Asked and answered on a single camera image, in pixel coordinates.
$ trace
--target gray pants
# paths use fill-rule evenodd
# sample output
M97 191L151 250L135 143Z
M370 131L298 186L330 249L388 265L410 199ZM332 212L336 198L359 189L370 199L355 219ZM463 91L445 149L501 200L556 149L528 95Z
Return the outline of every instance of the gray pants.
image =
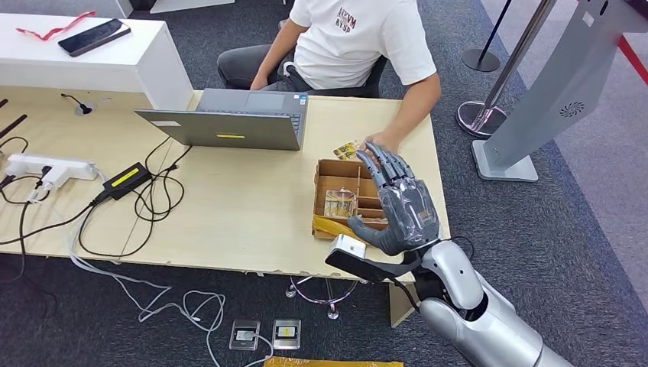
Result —
M216 61L216 66L225 84L225 88L250 89L250 85L259 71L259 66L269 50L269 44L262 44L259 46L236 48L220 54ZM284 76L284 63L292 59L293 53L291 52L277 65L277 72L270 74L267 78L267 86L262 90L307 92L313 89L304 82L295 70L295 67L289 66L287 69L290 76Z

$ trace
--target robot forearm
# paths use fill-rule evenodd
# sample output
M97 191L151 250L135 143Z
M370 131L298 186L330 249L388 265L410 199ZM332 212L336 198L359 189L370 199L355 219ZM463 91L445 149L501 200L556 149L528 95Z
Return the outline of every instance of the robot forearm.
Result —
M571 367L543 344L538 332L517 316L513 305L472 268L465 255L461 255L463 252L459 254L457 250L461 252L454 242L442 242L423 257L424 268L444 274L441 278L459 274L467 284L454 282L455 286L469 290L462 294L447 289L454 307L439 298L425 299L420 305L420 313L429 327L450 341L475 367ZM452 255L453 260L449 266L443 261L447 255ZM475 277L464 278L469 272ZM459 307L452 295L459 294L463 299L474 297L474 279L480 285L481 302L469 311L458 311L465 308Z

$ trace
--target white t-shirt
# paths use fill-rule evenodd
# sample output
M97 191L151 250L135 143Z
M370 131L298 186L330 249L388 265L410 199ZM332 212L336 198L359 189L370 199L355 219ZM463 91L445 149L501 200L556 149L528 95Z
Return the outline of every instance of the white t-shirt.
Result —
M436 73L416 0L295 0L295 67L315 89L362 86L380 55L408 86Z

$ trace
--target robotic arm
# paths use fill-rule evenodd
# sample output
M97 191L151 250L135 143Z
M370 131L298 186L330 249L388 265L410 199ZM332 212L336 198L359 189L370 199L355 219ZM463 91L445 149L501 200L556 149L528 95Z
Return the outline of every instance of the robotic arm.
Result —
M513 304L473 269L457 244L439 239L432 198L403 158L370 142L367 147L379 164L363 151L356 154L371 173L389 226L377 231L358 217L348 223L358 237L386 254L403 253L403 262L366 259L364 251L358 251L362 242L353 245L356 240L341 237L326 263L374 283L396 281L411 271L422 300L419 307L413 306L475 367L572 366L544 345L538 332L517 316Z

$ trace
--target black cable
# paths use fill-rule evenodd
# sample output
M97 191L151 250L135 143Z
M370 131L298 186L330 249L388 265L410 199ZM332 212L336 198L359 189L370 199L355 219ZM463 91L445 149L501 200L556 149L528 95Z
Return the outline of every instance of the black cable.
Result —
M405 292L405 295L407 296L407 299L410 300L410 304L412 304L412 307L414 307L414 310L416 310L416 312L420 312L419 305L416 304L416 302L414 301L414 297L410 293L410 290L407 289L407 287L405 287L403 285L403 283L400 283L400 281L398 279L396 279L396 278L389 278L389 280L392 281L403 292Z
M66 226L66 225L68 225L68 224L74 222L74 221L77 220L78 218L80 218L80 217L81 217L85 212L88 211L88 209L90 209L90 208L92 208L92 207L94 207L94 206L95 206L94 203L90 203L90 204L88 204L88 206L86 206L85 208L83 208L83 210L81 210L80 212L78 212L75 216L73 216L72 218L70 218L70 219L68 219L68 220L66 220L66 221L64 221L64 222L60 222L60 223L57 223L57 224L53 224L53 225L51 225L51 226L45 226L45 227L40 228L40 229L37 229L37 230L35 230L35 231L33 231L33 232L29 232L29 233L26 234L26 235L21 235L21 236L18 237L17 239L11 239L11 240L9 240L9 241L1 241L1 242L0 242L0 245L9 245L9 244L14 243L14 242L18 242L18 241L21 241L21 240L24 240L24 239L28 239L29 237L32 237L33 235L37 235L38 233L41 233L41 232L47 231L47 230L49 230L49 229L53 229L53 228L57 228L57 227Z
M92 109L90 107L88 107L88 106L84 105L83 103L79 102L79 100L76 99L74 96L71 96L71 95L65 94L65 93L61 93L61 97L67 97L67 98L74 99L74 102L76 102L79 105L79 108L81 108L81 113L84 114L84 115L87 115L90 112L92 112Z
M18 273L18 272L19 272L18 269L14 268L13 265L7 263L6 261L0 261L0 265L5 266L6 268L11 269L11 270L12 270L13 272L15 272L15 273ZM43 300L43 303L45 304L45 308L44 308L44 310L43 310L43 315L41 316L41 318L45 319L45 318L50 318L50 317L52 317L52 316L57 312L57 308L58 308L58 305L59 305L59 301L58 301L57 296L56 296L54 293L50 293L50 292L44 290L44 289L43 289L43 288L42 288L42 287L41 287L41 286L40 286L36 281L34 281L33 279L29 278L29 276L28 276L27 274L23 274L23 276L22 276L22 281L23 281L23 282L24 282L24 283L25 283L29 288L31 288L31 290L37 292L37 294L38 294L38 295L41 297L41 299ZM48 313L48 310L49 310L50 308L47 306L47 302L45 301L45 298L43 297L43 295L46 295L46 296L50 296L50 297L52 297L52 300L54 301L54 308L53 308L53 310L52 310L51 313Z
M475 256L475 245L472 244L472 241L468 237L464 237L463 235L456 235L454 237L450 237L449 239L446 239L446 241L454 241L455 239L463 239L470 245L471 251L468 260L472 261L472 258Z
M22 278L24 275L24 266L25 266L25 258L27 257L27 251L24 249L24 238L23 238L23 228L24 228L24 216L27 214L27 208L29 207L31 203L25 203L22 207L21 211L21 218L20 222L18 223L18 235L21 237L20 243L21 243L21 267L20 271L18 272L18 275L16 275L13 278L10 279L3 279L0 280L0 284L9 284L13 283L14 281L17 281L18 279Z
M2 149L2 147L4 147L7 143L9 143L12 140L22 140L24 142L24 147L22 148L21 153L24 153L27 150L27 148L29 147L29 141L27 141L27 139L25 139L25 138L23 138L21 136L13 136L13 137L3 141L2 143L0 143L0 150Z
M164 145L164 143L169 141L169 139L170 138L164 139L164 141L162 141L162 143L160 143L157 147L153 148L153 150L147 155L146 159L144 159L144 167L149 172L151 172L151 170L150 170L150 168L148 166L148 160L151 158L153 153L155 151L157 151L157 149L159 149L162 145ZM123 257L134 255L134 254L138 253L140 250L142 250L143 247L151 239L151 236L153 235L154 224L156 222L161 222L161 221L165 220L170 215L171 211L173 211L173 209L175 209L184 198L184 193L185 193L184 185L182 185L182 183L180 181L178 181L177 179L175 179L173 177L169 177L169 174L170 174L171 171L174 171L174 170L176 170L178 168L178 166L177 166L178 162L181 159L183 159L189 153L191 148L192 148L192 146L189 146L175 161L173 161L173 163L171 163L171 165L169 167L163 169L162 171L160 171L160 172L158 172L156 174L151 173L151 181L149 181L147 183L147 185L140 192L138 192L136 190L133 190L133 189L124 189L124 190L128 190L128 191L134 193L137 196L137 199L135 199L135 202L134 202L135 215L139 219L142 219L142 220L150 223L149 227L148 227L148 234L146 235L146 238L144 239L144 241L137 248L135 248L134 250L132 250L130 252L127 252L125 254L116 255L116 254L107 254L107 253L103 253L103 252L95 252L95 251L92 251L92 250L90 250L90 249L88 249L86 247L86 245L83 243L83 230L86 228L86 225L88 224L88 220L89 220L90 216L92 215L92 213L94 212L96 206L94 206L90 210L90 212L88 213L86 218L84 218L83 222L81 223L81 227L79 229L79 246L84 251L88 252L89 254L92 254L92 255L95 255L95 256L105 256L105 257L109 257L109 258L123 258ZM154 201L153 201L155 183L156 183L156 181L158 179L162 180L162 186L163 186L163 189L164 189L164 193L167 196L167 208L165 210L160 211L160 212L155 211ZM171 199L171 195L169 193L169 188L167 186L167 180L171 180L171 181L175 182L176 184L178 184L180 186L180 197L176 200L175 203L173 203L173 201ZM138 207L138 204L140 202L142 202L143 205ZM141 213L141 211L143 209L146 209L146 211L148 211L148 213L151 216L150 217L143 216L142 213Z
M7 183L6 185L4 185L3 187L0 187L0 194L2 195L2 199L4 199L7 203L10 203L10 204L15 204L15 205L24 205L24 204L26 204L26 202L24 202L24 201L11 201L9 198L7 198L7 195L5 194L5 192L4 192L3 190L4 190L5 187L9 186L10 184L12 184L12 183L14 183L14 182L16 182L16 181L19 181L19 180L27 179L27 178L35 178L35 179L37 179L37 180L39 180L39 181L41 180L41 178L38 177L38 176L23 176L23 177L15 178L15 179L9 181L9 183ZM45 193L45 196L43 196L43 197L42 197L41 199L39 199L38 201L43 201L43 200L45 200L46 198L49 197L49 195L50 195L50 192L47 191L47 192Z

